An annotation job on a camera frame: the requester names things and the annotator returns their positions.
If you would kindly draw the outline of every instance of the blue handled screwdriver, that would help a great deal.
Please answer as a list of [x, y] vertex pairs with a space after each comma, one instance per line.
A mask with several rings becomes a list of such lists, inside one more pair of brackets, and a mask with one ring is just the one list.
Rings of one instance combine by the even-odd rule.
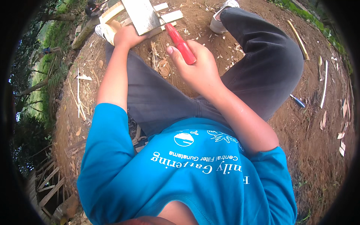
[[299, 99], [295, 98], [293, 95], [290, 95], [290, 97], [292, 97], [293, 99], [295, 99], [296, 104], [298, 104], [298, 106], [305, 108], [304, 103], [302, 103]]

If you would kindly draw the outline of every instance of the skin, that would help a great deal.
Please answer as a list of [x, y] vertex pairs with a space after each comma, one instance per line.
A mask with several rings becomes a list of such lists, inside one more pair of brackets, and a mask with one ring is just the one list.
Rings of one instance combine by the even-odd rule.
[[[111, 103], [127, 112], [127, 55], [132, 47], [146, 38], [146, 35], [138, 36], [132, 25], [117, 31], [114, 37], [115, 49], [98, 91], [97, 104]], [[212, 53], [195, 41], [188, 40], [187, 45], [197, 59], [191, 66], [185, 63], [175, 47], [168, 47], [167, 54], [182, 79], [224, 116], [245, 151], [256, 154], [279, 146], [278, 137], [273, 129], [222, 83]], [[158, 217], [139, 217], [117, 224], [192, 225], [197, 222], [186, 205], [173, 201], [164, 207]]]

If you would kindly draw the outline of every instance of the left hand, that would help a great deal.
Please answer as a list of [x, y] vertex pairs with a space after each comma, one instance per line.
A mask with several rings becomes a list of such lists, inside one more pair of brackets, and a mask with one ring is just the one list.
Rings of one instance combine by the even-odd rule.
[[114, 37], [114, 45], [122, 46], [125, 48], [132, 48], [144, 41], [148, 35], [139, 36], [133, 25], [125, 26], [119, 29]]

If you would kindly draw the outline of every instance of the red handle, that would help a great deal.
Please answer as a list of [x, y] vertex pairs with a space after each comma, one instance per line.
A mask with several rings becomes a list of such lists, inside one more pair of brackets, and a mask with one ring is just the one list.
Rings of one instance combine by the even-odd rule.
[[175, 44], [175, 47], [180, 51], [181, 55], [183, 56], [187, 65], [192, 65], [196, 62], [196, 58], [194, 54], [191, 52], [189, 46], [180, 36], [179, 32], [174, 28], [171, 23], [165, 24], [165, 29], [169, 36], [171, 37], [172, 41]]

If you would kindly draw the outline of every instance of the dark gray jeans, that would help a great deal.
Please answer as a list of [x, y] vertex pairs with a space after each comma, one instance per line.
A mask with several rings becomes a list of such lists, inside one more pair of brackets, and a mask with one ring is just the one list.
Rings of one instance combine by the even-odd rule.
[[[300, 80], [303, 70], [301, 50], [282, 30], [243, 9], [228, 8], [221, 13], [220, 19], [246, 53], [221, 80], [267, 121]], [[113, 50], [114, 47], [107, 43], [107, 62]], [[146, 136], [160, 133], [173, 123], [191, 117], [208, 118], [230, 127], [205, 98], [187, 97], [133, 51], [127, 58], [127, 75], [129, 114]]]

